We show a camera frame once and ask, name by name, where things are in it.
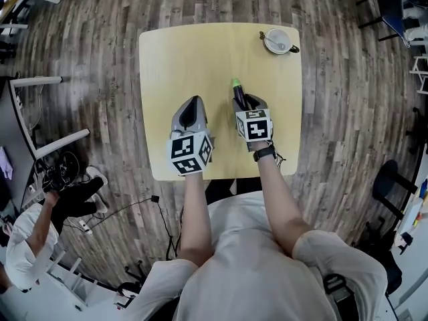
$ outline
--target cup handle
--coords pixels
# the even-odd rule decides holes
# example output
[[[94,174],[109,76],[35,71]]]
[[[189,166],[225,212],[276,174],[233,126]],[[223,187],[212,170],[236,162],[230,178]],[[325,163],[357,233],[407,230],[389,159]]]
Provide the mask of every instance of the cup handle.
[[[295,54],[297,53],[299,53],[300,52],[300,49],[297,47],[297,46],[295,46],[295,45],[293,45],[292,47],[291,47],[291,49],[290,50],[288,50],[289,52],[294,52]]]

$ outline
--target cup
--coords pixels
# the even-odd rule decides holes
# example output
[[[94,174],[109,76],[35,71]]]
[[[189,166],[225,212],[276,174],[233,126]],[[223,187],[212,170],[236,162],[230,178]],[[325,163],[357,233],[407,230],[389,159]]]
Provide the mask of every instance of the cup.
[[[288,34],[282,29],[270,29],[266,33],[260,32],[260,39],[263,40],[264,45],[269,51],[277,55],[284,55],[288,52],[295,54],[300,52],[300,49],[293,45]]]

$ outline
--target spoon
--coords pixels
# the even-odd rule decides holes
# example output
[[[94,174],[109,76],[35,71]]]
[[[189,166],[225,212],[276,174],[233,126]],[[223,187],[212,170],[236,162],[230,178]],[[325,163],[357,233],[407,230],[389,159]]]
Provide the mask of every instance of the spoon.
[[[277,43],[276,41],[274,41],[274,40],[272,40],[272,39],[270,39],[269,37],[266,37],[266,36],[265,36],[265,38],[266,38],[268,41],[270,41],[270,42],[272,42],[272,43],[276,44],[276,45],[279,47],[279,49],[280,49],[281,51],[285,50],[286,46],[285,46],[283,43]]]

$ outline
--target black wristband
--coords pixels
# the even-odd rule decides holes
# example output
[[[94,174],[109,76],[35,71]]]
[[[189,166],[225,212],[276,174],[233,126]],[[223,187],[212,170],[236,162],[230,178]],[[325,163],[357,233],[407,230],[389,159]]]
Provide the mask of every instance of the black wristband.
[[[258,160],[261,157],[268,156],[269,154],[272,154],[274,156],[274,158],[276,158],[275,147],[272,144],[270,144],[269,147],[263,148],[263,149],[258,150],[258,151],[254,151],[254,153],[253,153],[254,161],[258,162]]]

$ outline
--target wooden floor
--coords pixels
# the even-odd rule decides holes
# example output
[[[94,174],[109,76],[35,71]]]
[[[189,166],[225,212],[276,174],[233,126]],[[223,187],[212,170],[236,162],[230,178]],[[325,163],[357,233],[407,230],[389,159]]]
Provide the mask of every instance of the wooden floor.
[[[110,183],[102,198],[115,211],[151,194],[175,239],[183,203],[181,183],[153,180],[147,157],[138,74],[138,36],[150,29],[219,21],[292,25],[302,44],[303,118],[296,174],[286,177],[307,221],[358,239],[377,215],[393,220],[371,197],[376,173],[396,159],[411,178],[416,157],[407,152],[405,131],[414,124],[413,106],[423,107],[409,74],[411,52],[383,25],[358,29],[377,16],[375,0],[61,0],[38,1],[29,29],[15,38],[17,58],[3,71],[23,77],[65,78],[41,95],[41,136],[57,139],[88,127],[77,143],[85,163],[98,167]],[[38,90],[23,91],[28,122],[38,116]],[[404,190],[395,189],[399,203]],[[168,236],[151,202],[137,204],[107,220],[87,236],[64,228],[64,264],[82,257],[80,271],[105,284],[129,280],[125,265],[138,259],[145,272],[165,256]]]

